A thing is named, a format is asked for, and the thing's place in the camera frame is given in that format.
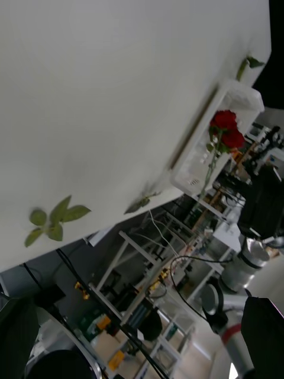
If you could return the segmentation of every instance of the robotic arm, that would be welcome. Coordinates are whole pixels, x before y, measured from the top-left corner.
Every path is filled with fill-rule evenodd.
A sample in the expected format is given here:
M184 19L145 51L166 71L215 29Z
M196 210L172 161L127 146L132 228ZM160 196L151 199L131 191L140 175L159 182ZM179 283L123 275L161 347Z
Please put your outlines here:
M243 250L218 279L211 279L201 295L211 329L221 337L241 379L255 377L254 365L241 334L243 310L250 296L246 287L268 260L269 255L259 242L246 240Z

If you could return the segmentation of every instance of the yellow label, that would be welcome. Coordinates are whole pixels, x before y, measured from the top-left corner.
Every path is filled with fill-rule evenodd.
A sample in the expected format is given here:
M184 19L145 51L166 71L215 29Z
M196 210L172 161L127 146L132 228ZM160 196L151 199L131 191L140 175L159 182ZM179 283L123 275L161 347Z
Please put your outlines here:
M111 319L108 317L108 316L105 316L97 325L97 327L100 329L100 330L104 330L108 324L111 323Z
M121 350L118 350L118 352L111 358L111 360L108 363L109 368L111 371L115 371L120 363L124 359L124 353Z

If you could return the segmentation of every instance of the green leaf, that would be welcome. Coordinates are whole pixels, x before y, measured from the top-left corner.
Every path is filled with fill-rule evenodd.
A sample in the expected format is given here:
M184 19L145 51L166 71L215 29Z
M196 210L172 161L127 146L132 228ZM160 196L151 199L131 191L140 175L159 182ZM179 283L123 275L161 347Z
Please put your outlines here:
M149 195L148 197L159 196L161 193L162 193L162 191L160 191L160 192L154 192L152 195Z
M42 209L35 209L30 214L30 222L36 226L44 226L47 214Z
M32 230L31 233L25 239L25 247L28 248L29 246L31 246L32 243L34 243L34 241L36 241L38 237L40 237L42 234L43 234L43 229L36 228Z
M47 235L50 239L53 239L54 241L62 241L63 239L63 229L61 224L56 224L54 226L51 226L49 230L47 231Z
M250 66L251 69L255 69L256 67L261 67L264 65L264 62L260 62L254 57L247 57L247 60L248 60L248 65Z
M70 221L78 220L89 212L91 212L91 209L85 207L84 205L75 205L74 207L66 210L62 218L62 222L68 223Z
M136 203L132 204L129 208L127 208L124 214L137 212L140 208L143 208L147 204L149 204L149 202L149 196L145 196L141 200L138 200Z
M66 213L68 205L71 200L71 195L66 197L64 200L59 202L53 211L50 213L50 221L52 225L57 225L59 221L61 221Z
M208 144L206 145L206 148L207 148L207 150L209 151L209 153L211 153L211 152L214 150L214 146L213 146L212 144L210 144L210 143L208 143Z

